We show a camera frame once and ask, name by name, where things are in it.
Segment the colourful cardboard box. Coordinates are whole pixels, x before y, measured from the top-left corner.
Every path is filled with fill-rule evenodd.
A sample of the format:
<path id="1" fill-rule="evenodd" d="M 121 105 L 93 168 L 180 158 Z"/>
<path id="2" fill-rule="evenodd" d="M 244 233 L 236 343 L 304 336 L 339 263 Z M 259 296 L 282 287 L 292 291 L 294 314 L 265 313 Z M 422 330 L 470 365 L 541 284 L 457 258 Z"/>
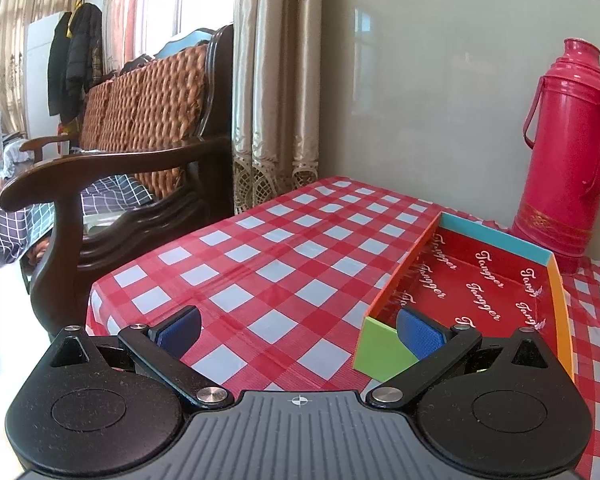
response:
<path id="1" fill-rule="evenodd" d="M 470 324 L 483 336 L 536 330 L 574 372 L 562 276 L 546 249 L 479 222 L 440 212 L 364 314 L 353 367 L 383 382 L 417 362 L 400 343 L 396 316 L 414 308 L 445 327 Z"/>

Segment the woven orange seat cushion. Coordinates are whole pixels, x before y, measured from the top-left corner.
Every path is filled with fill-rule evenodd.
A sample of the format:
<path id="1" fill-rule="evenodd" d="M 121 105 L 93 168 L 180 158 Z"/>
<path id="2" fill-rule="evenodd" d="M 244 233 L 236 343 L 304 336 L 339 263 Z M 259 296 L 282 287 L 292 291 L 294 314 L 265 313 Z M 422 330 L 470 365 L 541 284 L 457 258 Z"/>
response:
<path id="1" fill-rule="evenodd" d="M 158 152 L 181 148 L 216 132 L 202 123 L 207 97 L 208 44 L 151 61 L 94 88 L 81 131 L 84 151 Z M 201 184 L 185 166 L 102 177 L 84 185 L 87 196 L 109 193 L 130 209 L 150 202 L 198 200 Z"/>

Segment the white cabinet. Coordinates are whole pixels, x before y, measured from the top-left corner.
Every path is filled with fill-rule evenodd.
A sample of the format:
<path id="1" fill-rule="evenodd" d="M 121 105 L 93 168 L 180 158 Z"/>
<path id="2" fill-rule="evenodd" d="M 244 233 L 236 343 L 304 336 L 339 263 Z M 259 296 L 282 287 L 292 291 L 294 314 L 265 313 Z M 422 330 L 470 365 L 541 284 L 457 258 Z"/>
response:
<path id="1" fill-rule="evenodd" d="M 32 22 L 26 28 L 24 43 L 23 105 L 29 140 L 57 136 L 60 119 L 48 111 L 47 69 L 55 30 L 67 12 L 59 12 Z"/>

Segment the red thermos flask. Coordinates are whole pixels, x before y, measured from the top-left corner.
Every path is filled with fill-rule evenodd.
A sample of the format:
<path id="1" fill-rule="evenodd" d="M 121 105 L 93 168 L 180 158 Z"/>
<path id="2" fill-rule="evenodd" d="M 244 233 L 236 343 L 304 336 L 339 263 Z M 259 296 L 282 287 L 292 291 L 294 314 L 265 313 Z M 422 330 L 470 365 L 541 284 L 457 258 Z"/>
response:
<path id="1" fill-rule="evenodd" d="M 522 127 L 532 155 L 510 232 L 577 270 L 600 209 L 600 50 L 568 38 L 540 77 Z"/>

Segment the black hanging jacket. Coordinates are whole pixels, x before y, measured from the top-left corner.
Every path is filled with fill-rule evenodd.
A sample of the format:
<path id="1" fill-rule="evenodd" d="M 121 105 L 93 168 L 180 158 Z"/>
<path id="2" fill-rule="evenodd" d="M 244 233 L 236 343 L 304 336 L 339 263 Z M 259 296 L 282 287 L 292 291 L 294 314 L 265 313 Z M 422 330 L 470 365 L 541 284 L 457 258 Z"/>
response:
<path id="1" fill-rule="evenodd" d="M 82 110 L 83 97 L 102 81 L 102 11 L 79 3 L 54 30 L 47 63 L 50 116 L 67 125 Z"/>

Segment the beige curtain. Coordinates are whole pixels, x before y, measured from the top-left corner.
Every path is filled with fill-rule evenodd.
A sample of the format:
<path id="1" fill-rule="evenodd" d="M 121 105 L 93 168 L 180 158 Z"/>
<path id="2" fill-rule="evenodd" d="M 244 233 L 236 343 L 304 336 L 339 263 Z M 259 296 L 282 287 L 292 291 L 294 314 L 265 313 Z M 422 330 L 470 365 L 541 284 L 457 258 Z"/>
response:
<path id="1" fill-rule="evenodd" d="M 235 0 L 236 212 L 316 181 L 322 0 Z"/>

